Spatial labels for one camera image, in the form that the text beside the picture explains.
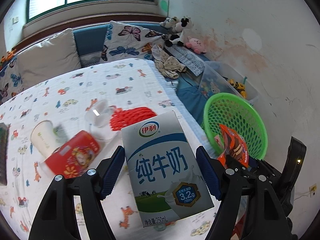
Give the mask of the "orange toy on sofa arm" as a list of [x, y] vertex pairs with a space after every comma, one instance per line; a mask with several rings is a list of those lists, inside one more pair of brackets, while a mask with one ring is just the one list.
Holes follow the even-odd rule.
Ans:
[[7, 51], [7, 53], [1, 58], [1, 64], [4, 64], [10, 61], [15, 56], [15, 53], [16, 53], [16, 49], [12, 51]]

